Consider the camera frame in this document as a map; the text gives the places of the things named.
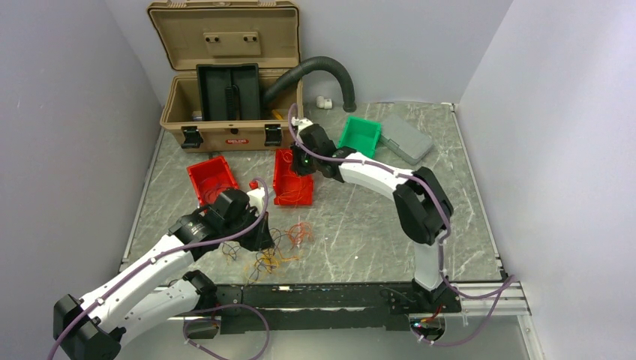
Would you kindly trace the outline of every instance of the open lid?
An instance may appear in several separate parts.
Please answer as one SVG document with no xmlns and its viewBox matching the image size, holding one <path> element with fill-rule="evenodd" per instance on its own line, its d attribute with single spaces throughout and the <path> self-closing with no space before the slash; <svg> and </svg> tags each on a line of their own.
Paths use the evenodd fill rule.
<svg viewBox="0 0 636 360">
<path fill-rule="evenodd" d="M 300 60 L 299 9 L 291 1 L 168 0 L 150 4 L 148 15 L 177 71 L 198 64 L 293 68 Z"/>
</svg>

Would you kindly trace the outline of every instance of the green plastic container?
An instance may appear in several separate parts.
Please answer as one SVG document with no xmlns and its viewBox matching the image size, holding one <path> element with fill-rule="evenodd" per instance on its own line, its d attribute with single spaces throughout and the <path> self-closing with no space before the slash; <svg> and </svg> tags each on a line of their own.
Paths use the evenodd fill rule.
<svg viewBox="0 0 636 360">
<path fill-rule="evenodd" d="M 367 158 L 373 158 L 376 145 L 380 139 L 382 125 L 379 122 L 364 120 L 350 116 L 344 125 L 338 147 L 349 146 L 361 152 Z"/>
</svg>

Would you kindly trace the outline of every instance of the black flexible hose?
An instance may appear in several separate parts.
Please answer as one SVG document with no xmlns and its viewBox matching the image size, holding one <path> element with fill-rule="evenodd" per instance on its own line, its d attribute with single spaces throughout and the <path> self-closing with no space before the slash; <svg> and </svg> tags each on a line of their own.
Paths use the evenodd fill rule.
<svg viewBox="0 0 636 360">
<path fill-rule="evenodd" d="M 301 61 L 296 67 L 292 67 L 274 82 L 262 95 L 263 106 L 268 106 L 281 92 L 296 84 L 303 76 L 312 71 L 322 70 L 333 75 L 342 90 L 344 105 L 342 108 L 348 113 L 356 111 L 356 93 L 353 91 L 353 81 L 347 69 L 338 61 L 327 56 L 314 56 Z"/>
</svg>

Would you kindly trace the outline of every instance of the toolbox latch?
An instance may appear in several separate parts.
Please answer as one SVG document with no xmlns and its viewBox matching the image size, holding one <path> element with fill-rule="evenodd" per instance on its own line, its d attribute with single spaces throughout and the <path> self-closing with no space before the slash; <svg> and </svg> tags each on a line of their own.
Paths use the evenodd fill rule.
<svg viewBox="0 0 636 360">
<path fill-rule="evenodd" d="M 198 149 L 203 143 L 203 138 L 196 126 L 183 126 L 181 132 L 185 137 L 181 149 Z"/>
<path fill-rule="evenodd" d="M 281 146 L 283 143 L 283 131 L 279 124 L 265 125 L 265 146 Z"/>
</svg>

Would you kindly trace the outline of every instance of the table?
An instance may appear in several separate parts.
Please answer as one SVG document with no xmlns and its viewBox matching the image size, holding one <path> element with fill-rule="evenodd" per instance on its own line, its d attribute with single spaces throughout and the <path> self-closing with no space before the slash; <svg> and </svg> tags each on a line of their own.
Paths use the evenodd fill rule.
<svg viewBox="0 0 636 360">
<path fill-rule="evenodd" d="M 383 145 L 378 145 L 374 159 L 404 169 L 429 167 L 439 179 L 454 206 L 453 236 L 445 252 L 448 276 L 453 281 L 501 280 L 498 255 L 449 105 L 360 103 L 353 114 L 341 108 L 305 107 L 305 116 L 322 125 L 335 143 L 349 115 L 377 120 L 389 114 L 403 117 L 433 139 L 433 149 L 417 166 L 410 166 Z M 208 160 L 210 155 L 186 154 L 170 133 L 162 132 L 161 136 L 124 264 L 139 259 L 177 218 L 197 207 L 186 167 Z M 249 190 L 248 183 L 255 176 L 263 177 L 271 189 L 273 151 L 225 151 L 222 155 L 241 189 Z M 262 274 L 259 281 L 267 284 L 410 281 L 413 242 L 402 232 L 394 204 L 357 185 L 341 184 L 319 173 L 313 178 L 313 205 L 279 207 L 270 199 L 268 207 L 270 227 L 289 229 L 298 222 L 308 222 L 313 229 L 313 241 L 305 241 L 294 249 L 290 249 L 290 242 L 282 242 L 285 255 L 300 259 L 283 262 L 272 274 Z M 254 253 L 245 249 L 238 251 L 236 260 L 214 251 L 191 268 L 205 272 L 217 284 L 244 284 L 254 261 Z"/>
</svg>

